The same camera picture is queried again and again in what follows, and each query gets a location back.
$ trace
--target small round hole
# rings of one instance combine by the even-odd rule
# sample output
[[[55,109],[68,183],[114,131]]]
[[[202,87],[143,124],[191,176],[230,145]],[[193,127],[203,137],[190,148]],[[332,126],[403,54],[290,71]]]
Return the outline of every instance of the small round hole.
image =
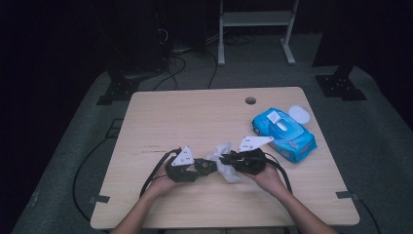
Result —
[[[245,99],[245,103],[247,104],[255,104],[257,102],[257,100],[254,97],[247,97]]]

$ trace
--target blue wet wipes package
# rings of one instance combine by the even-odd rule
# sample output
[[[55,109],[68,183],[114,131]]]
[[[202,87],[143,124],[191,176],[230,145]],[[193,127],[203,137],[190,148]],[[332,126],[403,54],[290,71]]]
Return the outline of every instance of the blue wet wipes package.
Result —
[[[276,108],[257,115],[252,120],[255,133],[273,137],[269,144],[286,160],[299,163],[315,148],[316,139],[306,128]]]

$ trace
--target white metal shelf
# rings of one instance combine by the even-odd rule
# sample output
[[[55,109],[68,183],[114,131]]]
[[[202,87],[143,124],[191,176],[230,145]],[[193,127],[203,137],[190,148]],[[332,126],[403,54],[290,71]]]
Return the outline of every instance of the white metal shelf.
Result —
[[[226,26],[287,26],[285,37],[281,39],[282,49],[285,53],[288,64],[295,64],[294,56],[289,49],[289,38],[299,0],[294,0],[291,11],[267,11],[267,12],[224,12],[223,0],[220,3],[219,17],[219,44],[218,44],[218,64],[225,64],[224,55],[224,27]]]

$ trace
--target black cable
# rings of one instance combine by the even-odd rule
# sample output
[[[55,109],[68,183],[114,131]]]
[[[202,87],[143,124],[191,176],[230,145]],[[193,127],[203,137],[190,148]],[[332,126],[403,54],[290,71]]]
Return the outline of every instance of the black cable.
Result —
[[[215,74],[216,74],[216,71],[218,69],[218,61],[216,60],[215,56],[211,52],[207,52],[207,53],[212,56],[213,61],[215,63],[215,69],[213,70],[212,77],[210,78],[209,83],[207,84],[207,88],[206,88],[207,90],[209,90],[210,84],[212,84],[213,78],[215,78]]]
[[[85,157],[85,159],[82,161],[81,165],[79,166],[76,175],[73,179],[73,184],[72,184],[72,198],[73,198],[73,202],[75,204],[76,209],[78,210],[78,212],[82,215],[82,217],[87,220],[87,221],[91,221],[91,219],[83,212],[83,210],[80,208],[79,203],[77,202],[76,199],[76,181],[77,178],[79,176],[80,171],[82,170],[83,166],[85,165],[85,163],[88,161],[88,159],[93,155],[93,153],[104,143],[106,142],[108,139],[113,138],[115,135],[117,135],[120,131],[115,132],[114,134],[110,135],[110,136],[106,136],[105,139],[103,141],[101,141],[97,146],[95,146],[89,153],[88,155]]]
[[[182,72],[183,69],[185,69],[185,67],[186,67],[186,61],[185,61],[185,59],[180,58],[180,57],[172,57],[172,58],[181,60],[181,61],[183,62],[183,66],[182,66],[177,72],[175,72],[174,74],[171,74],[171,75],[168,76],[167,78],[165,78],[165,79],[163,79],[162,81],[160,81],[160,82],[152,89],[152,91],[156,91],[156,89],[158,89],[158,87],[159,87],[162,83],[164,83],[165,81],[167,81],[168,79],[170,79],[170,78],[175,79],[174,76],[177,75],[177,74],[179,74],[180,72]]]
[[[151,175],[149,175],[149,177],[146,179],[145,183],[143,183],[142,185],[142,189],[140,190],[140,194],[139,194],[139,198],[143,195],[143,193],[146,191],[146,188],[148,187],[149,183],[155,179],[155,174],[156,172],[161,168],[162,164],[165,163],[165,161],[167,160],[167,158],[169,157],[169,155],[171,153],[175,153],[176,155],[178,155],[181,152],[181,149],[173,149],[170,152],[166,153],[164,155],[164,157],[161,158],[161,160],[159,160],[158,164],[155,166],[154,170],[152,171]]]
[[[352,199],[354,201],[360,201],[361,202],[361,204],[364,206],[364,208],[367,210],[368,214],[370,215],[371,219],[373,220],[374,226],[376,227],[376,230],[377,230],[377,233],[381,234],[382,231],[380,230],[379,223],[377,222],[377,219],[374,216],[374,214],[370,211],[370,209],[367,207],[367,205],[364,203],[364,201],[360,197],[358,197],[358,195],[355,192],[353,192],[351,190],[349,190],[349,192],[352,194]]]

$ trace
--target carpeted floor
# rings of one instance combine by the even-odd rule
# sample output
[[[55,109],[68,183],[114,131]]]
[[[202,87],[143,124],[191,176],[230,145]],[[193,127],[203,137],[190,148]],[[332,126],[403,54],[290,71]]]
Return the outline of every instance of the carpeted floor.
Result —
[[[355,68],[351,80],[367,100],[343,101],[325,97],[316,75],[332,74],[335,67],[312,67],[319,34],[292,35],[290,47],[296,64],[287,64],[280,36],[257,36],[239,47],[225,47],[226,64],[217,67],[217,47],[209,53],[179,56],[186,66],[172,79],[163,73],[143,81],[138,91],[237,89],[252,87],[301,87],[318,119],[339,171],[348,188],[362,198],[374,214],[382,233],[409,233],[413,229],[413,134],[380,93],[374,79]],[[170,72],[183,67],[171,58]],[[48,168],[21,215],[14,233],[102,233],[93,230],[76,209],[74,193],[85,217],[94,210],[116,138],[105,138],[114,119],[122,119],[127,101],[96,105],[110,79],[96,78],[74,116]],[[73,181],[80,169],[75,190]],[[336,227],[346,233],[376,233],[374,222],[360,201],[355,201],[360,223]]]

